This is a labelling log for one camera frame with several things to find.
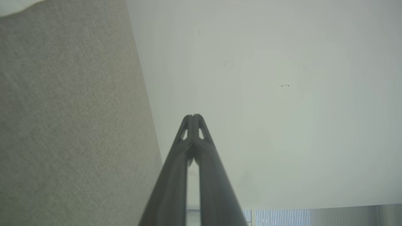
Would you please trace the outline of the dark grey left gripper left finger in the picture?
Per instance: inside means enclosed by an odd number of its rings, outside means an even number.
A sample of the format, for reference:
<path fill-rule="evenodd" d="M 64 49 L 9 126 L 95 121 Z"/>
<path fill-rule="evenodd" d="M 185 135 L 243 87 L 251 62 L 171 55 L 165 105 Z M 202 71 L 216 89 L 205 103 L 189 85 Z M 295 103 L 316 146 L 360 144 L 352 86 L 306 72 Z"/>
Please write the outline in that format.
<path fill-rule="evenodd" d="M 138 226 L 186 226 L 192 115 L 184 117 Z"/>

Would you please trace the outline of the beige fabric cloth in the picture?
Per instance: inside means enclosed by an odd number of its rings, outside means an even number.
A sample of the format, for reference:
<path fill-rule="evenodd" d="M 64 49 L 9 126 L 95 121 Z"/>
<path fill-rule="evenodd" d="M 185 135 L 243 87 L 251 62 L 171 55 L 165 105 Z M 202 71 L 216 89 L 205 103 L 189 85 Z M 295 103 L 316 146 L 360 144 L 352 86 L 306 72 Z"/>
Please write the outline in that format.
<path fill-rule="evenodd" d="M 0 226 L 137 226 L 161 167 L 126 0 L 0 18 Z"/>

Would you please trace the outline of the white ribbed panel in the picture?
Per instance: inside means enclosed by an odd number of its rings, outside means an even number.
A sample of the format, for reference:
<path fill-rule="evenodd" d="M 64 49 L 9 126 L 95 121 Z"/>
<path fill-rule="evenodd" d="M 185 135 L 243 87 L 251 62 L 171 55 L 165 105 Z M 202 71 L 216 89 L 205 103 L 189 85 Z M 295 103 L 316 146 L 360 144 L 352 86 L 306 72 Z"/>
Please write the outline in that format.
<path fill-rule="evenodd" d="M 249 226 L 402 226 L 402 204 L 243 210 Z"/>

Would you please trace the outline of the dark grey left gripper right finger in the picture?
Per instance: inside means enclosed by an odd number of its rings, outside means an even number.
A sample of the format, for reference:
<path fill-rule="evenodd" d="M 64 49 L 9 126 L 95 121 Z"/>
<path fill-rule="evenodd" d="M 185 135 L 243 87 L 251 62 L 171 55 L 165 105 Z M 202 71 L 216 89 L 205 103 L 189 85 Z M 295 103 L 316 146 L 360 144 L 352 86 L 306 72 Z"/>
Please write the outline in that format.
<path fill-rule="evenodd" d="M 199 167 L 202 226 L 247 226 L 205 120 L 193 116 L 195 160 Z"/>

